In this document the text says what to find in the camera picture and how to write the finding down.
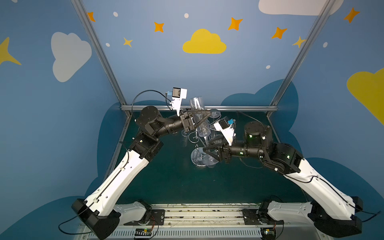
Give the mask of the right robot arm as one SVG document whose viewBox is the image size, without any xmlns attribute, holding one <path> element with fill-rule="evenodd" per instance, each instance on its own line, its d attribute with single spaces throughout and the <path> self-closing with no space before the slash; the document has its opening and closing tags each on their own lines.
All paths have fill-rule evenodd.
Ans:
<svg viewBox="0 0 384 240">
<path fill-rule="evenodd" d="M 223 141 L 204 148 L 206 154 L 219 162 L 229 162 L 232 157 L 255 158 L 264 167 L 292 181 L 313 199 L 306 203 L 264 201 L 251 217 L 244 217 L 247 223 L 256 218 L 265 225 L 310 224 L 333 238 L 362 233 L 363 222 L 356 215 L 363 210 L 362 199 L 338 190 L 293 146 L 275 142 L 270 126 L 258 121 L 248 122 L 242 141 L 236 140 L 234 120 L 218 120 L 213 127 L 222 133 Z"/>
</svg>

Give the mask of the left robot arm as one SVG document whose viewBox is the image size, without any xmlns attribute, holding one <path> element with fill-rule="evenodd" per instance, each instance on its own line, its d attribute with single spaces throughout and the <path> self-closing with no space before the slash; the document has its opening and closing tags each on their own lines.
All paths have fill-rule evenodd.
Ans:
<svg viewBox="0 0 384 240">
<path fill-rule="evenodd" d="M 152 211 L 150 205 L 136 201 L 118 207 L 118 199 L 160 151 L 163 146 L 161 137 L 179 131 L 188 133 L 196 130 L 210 116 L 209 110 L 183 110 L 178 115 L 164 118 L 154 106 L 142 109 L 136 120 L 140 131 L 119 165 L 91 195 L 86 199 L 77 199 L 72 205 L 91 233 L 104 240 L 120 225 L 148 223 Z"/>
</svg>

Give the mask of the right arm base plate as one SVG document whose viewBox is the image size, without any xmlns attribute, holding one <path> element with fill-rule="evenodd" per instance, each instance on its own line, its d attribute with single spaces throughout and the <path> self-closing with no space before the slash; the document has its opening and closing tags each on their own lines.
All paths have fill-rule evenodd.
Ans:
<svg viewBox="0 0 384 240">
<path fill-rule="evenodd" d="M 269 214 L 267 209 L 242 209 L 245 225 L 283 225 L 283 220 L 275 220 Z"/>
</svg>

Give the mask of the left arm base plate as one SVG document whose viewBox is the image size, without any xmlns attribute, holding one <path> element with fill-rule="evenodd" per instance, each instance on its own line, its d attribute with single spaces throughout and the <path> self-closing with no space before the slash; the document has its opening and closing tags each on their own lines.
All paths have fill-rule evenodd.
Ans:
<svg viewBox="0 0 384 240">
<path fill-rule="evenodd" d="M 125 223 L 124 226 L 163 226 L 165 222 L 165 210 L 151 210 L 150 213 L 145 213 L 143 218 L 139 221 L 131 221 Z"/>
</svg>

